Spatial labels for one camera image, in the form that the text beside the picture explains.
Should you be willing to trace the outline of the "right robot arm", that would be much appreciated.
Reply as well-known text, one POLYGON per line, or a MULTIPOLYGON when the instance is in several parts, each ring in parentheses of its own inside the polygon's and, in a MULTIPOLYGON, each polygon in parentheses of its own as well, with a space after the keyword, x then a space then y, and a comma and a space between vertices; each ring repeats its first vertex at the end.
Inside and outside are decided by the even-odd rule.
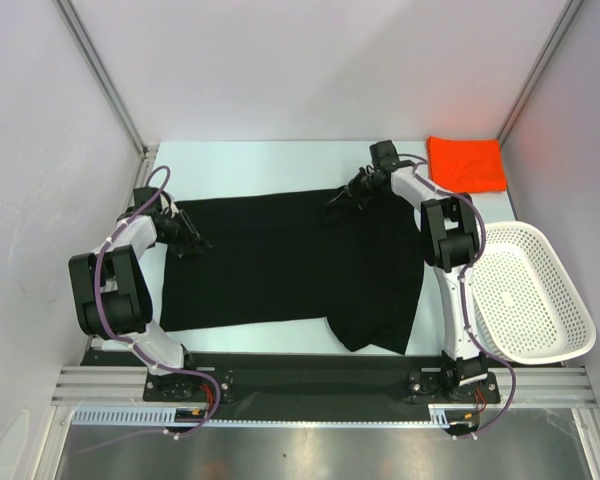
POLYGON ((374 161, 340 187, 321 213, 329 217, 361 210, 382 189, 419 211, 420 244, 438 282, 445 327, 439 385, 431 392, 454 402, 476 399, 488 378, 488 365, 475 333, 471 275, 484 252, 485 223, 468 194, 452 193, 425 179, 418 169, 426 164, 414 154, 374 161))

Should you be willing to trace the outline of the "black t-shirt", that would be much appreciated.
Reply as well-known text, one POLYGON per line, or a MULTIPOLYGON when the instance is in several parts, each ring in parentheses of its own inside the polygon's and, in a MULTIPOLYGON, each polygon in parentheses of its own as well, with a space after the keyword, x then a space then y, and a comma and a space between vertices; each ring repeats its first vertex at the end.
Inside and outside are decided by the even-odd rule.
POLYGON ((166 331, 323 318, 351 352, 406 351, 425 267, 406 200, 383 190, 356 206, 314 190, 182 207, 208 247, 167 255, 166 331))

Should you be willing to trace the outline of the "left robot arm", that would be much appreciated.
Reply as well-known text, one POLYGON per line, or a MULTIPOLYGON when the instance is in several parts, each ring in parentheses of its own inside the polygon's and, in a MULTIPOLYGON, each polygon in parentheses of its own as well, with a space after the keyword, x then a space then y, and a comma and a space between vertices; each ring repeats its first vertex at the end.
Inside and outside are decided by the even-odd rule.
POLYGON ((118 218, 101 246, 68 262, 77 321, 89 336, 126 347, 147 368, 145 397, 214 399, 211 377, 194 370, 191 354, 154 319, 149 288, 139 260, 161 243, 178 258, 211 248, 189 215, 162 188, 140 187, 133 205, 118 218))

